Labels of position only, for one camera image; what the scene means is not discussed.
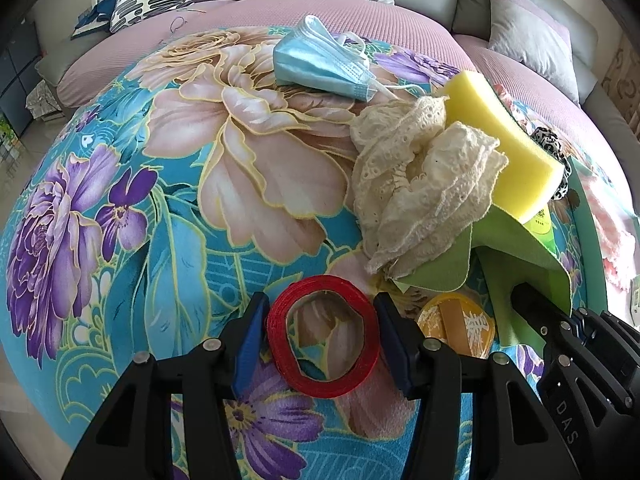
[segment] screw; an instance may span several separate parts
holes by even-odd
[[[202,343],[202,347],[207,352],[213,352],[215,350],[220,350],[221,346],[222,346],[222,341],[220,341],[220,339],[217,339],[215,337],[211,337],[211,338],[207,339],[204,343]]]
[[[136,352],[133,355],[133,362],[135,362],[135,364],[137,364],[137,365],[143,365],[144,363],[149,361],[150,357],[151,357],[151,354],[149,352],[144,351],[144,350],[140,351],[140,352]]]
[[[494,355],[494,361],[499,365],[507,365],[509,364],[509,356],[503,352],[496,352]]]
[[[425,350],[428,350],[430,352],[437,352],[438,350],[440,350],[440,348],[442,348],[442,343],[434,337],[428,337],[422,342],[422,346],[424,346]]]

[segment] cream lace cloth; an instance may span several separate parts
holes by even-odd
[[[360,152],[354,209],[371,274],[410,274],[489,210],[508,159],[481,130],[459,122],[445,130],[446,99],[373,105],[351,123]]]

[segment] pink bedspread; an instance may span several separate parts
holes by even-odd
[[[107,38],[66,72],[58,86],[58,97],[70,108],[87,104],[127,66],[172,37],[215,27],[292,26],[307,14],[318,16],[332,32],[351,30],[427,54],[461,70],[475,70],[444,27],[402,7],[370,0],[221,0],[166,12]],[[179,25],[172,35],[170,29]]]
[[[589,154],[607,173],[623,204],[633,209],[631,191],[620,163],[587,114],[533,70],[487,49],[486,41],[473,36],[455,36],[455,39],[492,84],[503,85],[513,98],[529,105],[564,133],[569,142]]]

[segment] cabinet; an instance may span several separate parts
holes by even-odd
[[[32,120],[26,99],[40,82],[35,69],[39,60],[36,28],[33,23],[24,21],[16,27],[7,47],[0,53],[0,112],[18,136]]]

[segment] green cloth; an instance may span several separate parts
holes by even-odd
[[[484,272],[500,344],[528,344],[542,355],[544,342],[511,308],[511,291],[514,286],[529,282],[570,314],[569,275],[535,235],[495,205],[483,219],[463,231],[448,251],[398,280],[398,285],[437,292],[458,290],[469,272],[471,249],[476,249]]]

